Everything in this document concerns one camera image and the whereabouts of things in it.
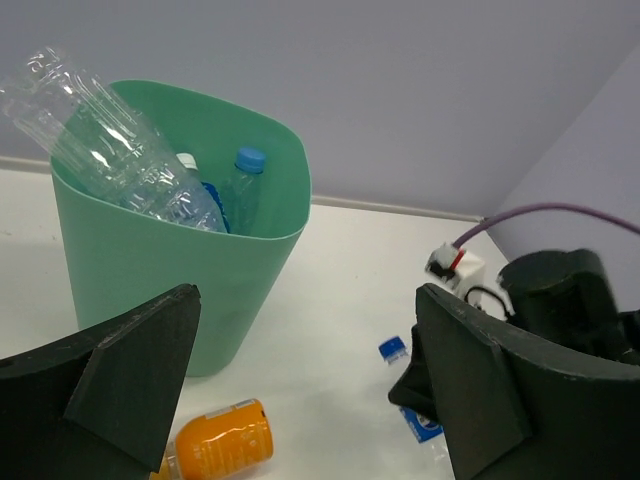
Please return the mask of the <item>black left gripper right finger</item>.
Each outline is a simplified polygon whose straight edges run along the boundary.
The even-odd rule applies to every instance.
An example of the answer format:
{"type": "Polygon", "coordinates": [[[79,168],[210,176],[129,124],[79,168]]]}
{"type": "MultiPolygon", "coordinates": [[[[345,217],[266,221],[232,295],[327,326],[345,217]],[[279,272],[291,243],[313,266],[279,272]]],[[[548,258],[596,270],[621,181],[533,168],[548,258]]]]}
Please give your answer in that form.
{"type": "Polygon", "coordinates": [[[433,284],[419,337],[458,479],[636,479],[639,369],[579,353],[433,284]]]}

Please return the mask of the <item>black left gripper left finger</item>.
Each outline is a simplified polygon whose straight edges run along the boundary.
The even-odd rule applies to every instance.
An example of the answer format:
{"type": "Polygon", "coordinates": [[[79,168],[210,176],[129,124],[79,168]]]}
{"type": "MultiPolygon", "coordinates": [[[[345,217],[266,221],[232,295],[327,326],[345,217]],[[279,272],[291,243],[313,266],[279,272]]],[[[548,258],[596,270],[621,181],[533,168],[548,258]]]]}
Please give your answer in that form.
{"type": "Polygon", "coordinates": [[[1,361],[4,479],[146,479],[158,471],[201,312],[176,286],[1,361]]]}

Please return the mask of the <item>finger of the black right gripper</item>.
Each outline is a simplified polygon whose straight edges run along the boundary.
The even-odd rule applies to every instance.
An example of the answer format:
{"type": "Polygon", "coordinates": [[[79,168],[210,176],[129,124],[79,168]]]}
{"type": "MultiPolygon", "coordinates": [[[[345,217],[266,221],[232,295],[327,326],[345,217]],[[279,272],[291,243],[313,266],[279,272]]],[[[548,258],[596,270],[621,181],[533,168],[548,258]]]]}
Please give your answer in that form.
{"type": "Polygon", "coordinates": [[[411,328],[411,354],[408,366],[388,393],[392,405],[405,407],[440,424],[431,376],[418,325],[411,328]]]}

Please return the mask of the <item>orange juice bottle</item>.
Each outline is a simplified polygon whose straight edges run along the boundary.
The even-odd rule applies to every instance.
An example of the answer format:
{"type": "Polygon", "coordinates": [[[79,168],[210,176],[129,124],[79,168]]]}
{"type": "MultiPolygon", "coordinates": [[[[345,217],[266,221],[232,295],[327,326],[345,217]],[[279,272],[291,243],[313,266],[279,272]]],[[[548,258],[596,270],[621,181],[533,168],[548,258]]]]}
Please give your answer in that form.
{"type": "Polygon", "coordinates": [[[255,399],[187,422],[166,446],[151,479],[223,479],[266,462],[274,440],[263,404],[255,399]]]}

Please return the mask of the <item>clear crushed white cap bottle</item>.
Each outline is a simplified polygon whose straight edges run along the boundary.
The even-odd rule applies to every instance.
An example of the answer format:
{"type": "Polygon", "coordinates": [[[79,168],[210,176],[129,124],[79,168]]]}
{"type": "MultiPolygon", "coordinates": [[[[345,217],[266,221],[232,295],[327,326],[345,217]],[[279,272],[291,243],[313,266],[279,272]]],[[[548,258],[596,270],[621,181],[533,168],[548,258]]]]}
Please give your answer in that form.
{"type": "Polygon", "coordinates": [[[224,232],[216,204],[148,118],[65,52],[44,47],[3,78],[1,111],[93,197],[224,232]]]}

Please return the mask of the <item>blue label white cap bottle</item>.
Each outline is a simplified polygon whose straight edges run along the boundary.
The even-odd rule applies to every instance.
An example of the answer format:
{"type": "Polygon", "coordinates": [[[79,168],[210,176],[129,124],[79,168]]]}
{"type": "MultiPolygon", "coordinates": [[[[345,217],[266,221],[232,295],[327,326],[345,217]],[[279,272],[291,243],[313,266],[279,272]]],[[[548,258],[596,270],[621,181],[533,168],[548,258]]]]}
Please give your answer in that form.
{"type": "Polygon", "coordinates": [[[187,171],[190,173],[190,175],[192,177],[194,177],[200,184],[201,186],[204,188],[204,190],[208,193],[208,195],[212,198],[212,201],[216,204],[217,206],[217,210],[220,216],[220,219],[222,221],[222,224],[224,226],[224,232],[225,233],[229,233],[230,232],[230,224],[223,206],[223,202],[221,200],[221,197],[219,195],[219,192],[217,191],[216,187],[209,183],[204,181],[201,178],[201,172],[199,170],[199,167],[197,165],[197,161],[195,159],[195,157],[187,152],[182,152],[182,153],[177,153],[176,157],[179,159],[179,161],[181,162],[181,164],[187,169],[187,171]]]}

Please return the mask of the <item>clear blue cap bottle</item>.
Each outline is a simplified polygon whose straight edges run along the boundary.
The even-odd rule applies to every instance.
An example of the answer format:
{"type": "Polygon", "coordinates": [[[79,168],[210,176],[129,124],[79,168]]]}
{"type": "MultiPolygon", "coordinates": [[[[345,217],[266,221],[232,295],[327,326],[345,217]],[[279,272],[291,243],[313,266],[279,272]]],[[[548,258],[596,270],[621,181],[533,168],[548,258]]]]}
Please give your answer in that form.
{"type": "Polygon", "coordinates": [[[249,236],[252,232],[266,162],[266,154],[253,147],[241,147],[236,153],[233,170],[221,187],[221,199],[232,234],[249,236]]]}

